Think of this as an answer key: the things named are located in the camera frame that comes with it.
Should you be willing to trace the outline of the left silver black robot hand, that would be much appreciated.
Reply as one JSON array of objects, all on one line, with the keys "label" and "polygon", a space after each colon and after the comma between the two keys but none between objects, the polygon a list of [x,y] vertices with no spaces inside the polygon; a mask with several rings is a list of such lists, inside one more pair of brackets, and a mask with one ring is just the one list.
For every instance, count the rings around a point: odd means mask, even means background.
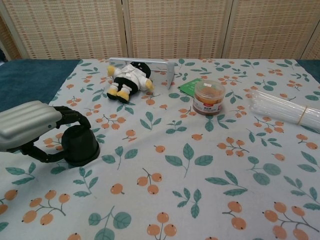
[{"label": "left silver black robot hand", "polygon": [[42,163],[54,163],[71,154],[67,150],[47,154],[34,145],[40,136],[62,125],[79,123],[82,131],[91,129],[88,119],[67,106],[49,106],[39,100],[26,102],[0,113],[0,151],[21,151]]}]

